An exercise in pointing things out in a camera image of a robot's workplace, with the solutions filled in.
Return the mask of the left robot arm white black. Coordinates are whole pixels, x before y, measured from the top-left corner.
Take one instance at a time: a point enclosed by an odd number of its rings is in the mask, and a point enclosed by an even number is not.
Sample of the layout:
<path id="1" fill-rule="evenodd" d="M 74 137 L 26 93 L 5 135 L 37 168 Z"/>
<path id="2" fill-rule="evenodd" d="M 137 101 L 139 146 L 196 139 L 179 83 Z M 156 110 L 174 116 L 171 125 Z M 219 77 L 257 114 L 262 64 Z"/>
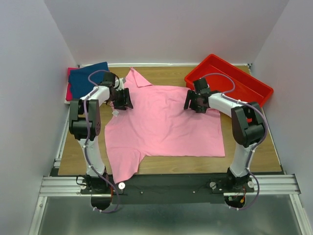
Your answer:
<path id="1" fill-rule="evenodd" d="M 73 99 L 69 106 L 69 131 L 80 144 L 87 165 L 85 183 L 88 189 L 104 193 L 109 181 L 106 167 L 101 158 L 98 137 L 101 132 L 100 106 L 112 102 L 114 110 L 132 109 L 128 88 L 95 86 L 91 92 L 79 99 Z"/>

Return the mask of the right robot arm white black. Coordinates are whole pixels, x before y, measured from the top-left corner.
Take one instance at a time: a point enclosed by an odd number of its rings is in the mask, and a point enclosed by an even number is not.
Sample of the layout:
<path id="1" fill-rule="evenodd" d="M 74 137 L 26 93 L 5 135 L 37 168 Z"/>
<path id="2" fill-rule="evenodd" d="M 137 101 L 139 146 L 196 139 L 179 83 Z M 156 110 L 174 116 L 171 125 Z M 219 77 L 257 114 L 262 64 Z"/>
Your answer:
<path id="1" fill-rule="evenodd" d="M 229 191 L 237 191 L 249 181 L 254 152 L 268 134 L 268 124 L 259 104 L 243 102 L 230 98 L 225 93 L 204 89 L 200 93 L 187 91 L 184 109 L 189 108 L 196 113 L 205 113 L 212 108 L 231 118 L 236 148 L 223 183 Z"/>

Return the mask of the pink polo shirt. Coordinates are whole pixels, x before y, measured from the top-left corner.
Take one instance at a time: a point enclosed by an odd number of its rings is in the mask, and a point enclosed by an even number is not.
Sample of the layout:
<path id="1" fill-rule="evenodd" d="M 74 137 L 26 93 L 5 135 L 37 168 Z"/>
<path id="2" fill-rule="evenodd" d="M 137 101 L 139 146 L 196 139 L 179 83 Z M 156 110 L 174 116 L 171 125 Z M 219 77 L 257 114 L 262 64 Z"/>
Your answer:
<path id="1" fill-rule="evenodd" d="M 119 111 L 104 131 L 115 183 L 137 173 L 146 156 L 225 156 L 219 111 L 185 110 L 187 88 L 153 85 L 135 69 L 125 85 L 133 107 Z"/>

